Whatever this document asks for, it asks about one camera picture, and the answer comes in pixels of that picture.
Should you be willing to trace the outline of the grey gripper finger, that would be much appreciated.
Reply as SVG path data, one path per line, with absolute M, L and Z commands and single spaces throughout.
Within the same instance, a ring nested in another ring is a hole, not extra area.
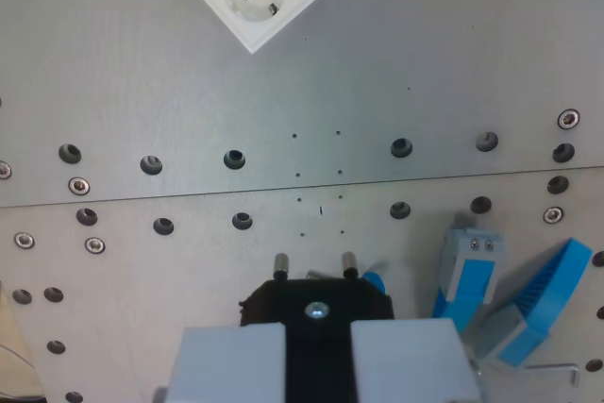
M 480 402 L 458 331 L 449 319 L 351 324 L 360 402 Z
M 190 327 L 155 402 L 284 402 L 286 328 Z

